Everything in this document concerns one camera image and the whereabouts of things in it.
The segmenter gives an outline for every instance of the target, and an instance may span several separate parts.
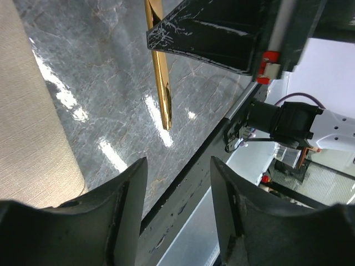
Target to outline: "gold rod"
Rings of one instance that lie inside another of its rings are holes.
[[[163,19],[163,6],[161,0],[144,0],[144,3],[146,22],[148,29],[151,29]],[[156,88],[159,96],[161,122],[164,129],[170,130],[172,115],[168,64],[163,52],[152,51],[151,56],[153,58]]]

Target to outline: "white wall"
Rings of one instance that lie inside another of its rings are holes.
[[[309,39],[287,94],[303,92],[327,109],[355,118],[355,44]],[[291,98],[304,101],[303,97]]]

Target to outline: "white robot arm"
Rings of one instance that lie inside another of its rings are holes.
[[[355,119],[324,110],[316,115],[308,143],[321,149],[355,152]]]

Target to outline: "black plastic piece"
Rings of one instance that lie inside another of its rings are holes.
[[[148,31],[148,48],[252,75],[260,68],[279,4],[279,0],[184,0]]]
[[[148,166],[62,204],[0,202],[0,265],[134,265]]]
[[[285,102],[281,107],[255,101],[251,104],[247,125],[270,134],[270,138],[293,149],[309,147],[308,139],[318,106]]]
[[[280,50],[278,63],[283,71],[293,71],[308,38],[315,32],[327,0],[298,0]]]
[[[279,110],[277,106],[254,101],[250,105],[247,124],[254,129],[270,133],[276,123],[275,116]]]
[[[328,0],[313,37],[355,43],[355,0]]]
[[[227,265],[355,265],[355,206],[314,210],[289,203],[215,157],[211,185]]]
[[[213,266],[223,266],[222,260],[221,260],[221,255],[218,255],[215,262],[213,263]]]

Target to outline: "metal grate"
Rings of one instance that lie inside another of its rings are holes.
[[[279,172],[272,180],[326,205],[355,203],[355,180],[312,162],[302,183]]]

